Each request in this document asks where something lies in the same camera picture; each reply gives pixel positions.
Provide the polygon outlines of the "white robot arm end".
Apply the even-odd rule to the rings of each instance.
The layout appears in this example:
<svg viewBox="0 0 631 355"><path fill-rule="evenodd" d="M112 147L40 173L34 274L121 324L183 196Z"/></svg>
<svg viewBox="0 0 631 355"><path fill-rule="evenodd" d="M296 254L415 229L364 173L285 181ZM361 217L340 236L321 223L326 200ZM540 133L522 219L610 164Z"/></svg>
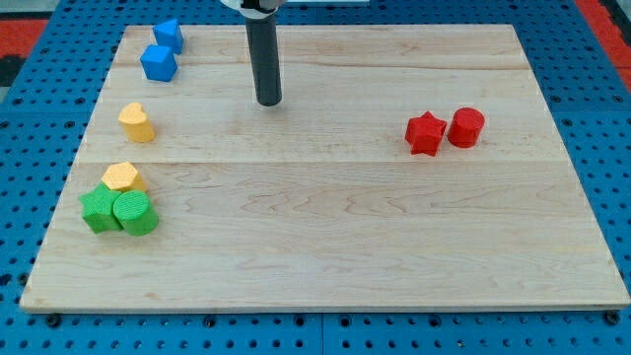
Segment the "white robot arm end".
<svg viewBox="0 0 631 355"><path fill-rule="evenodd" d="M275 14L286 0L221 0L221 3L247 19L262 20Z"/></svg>

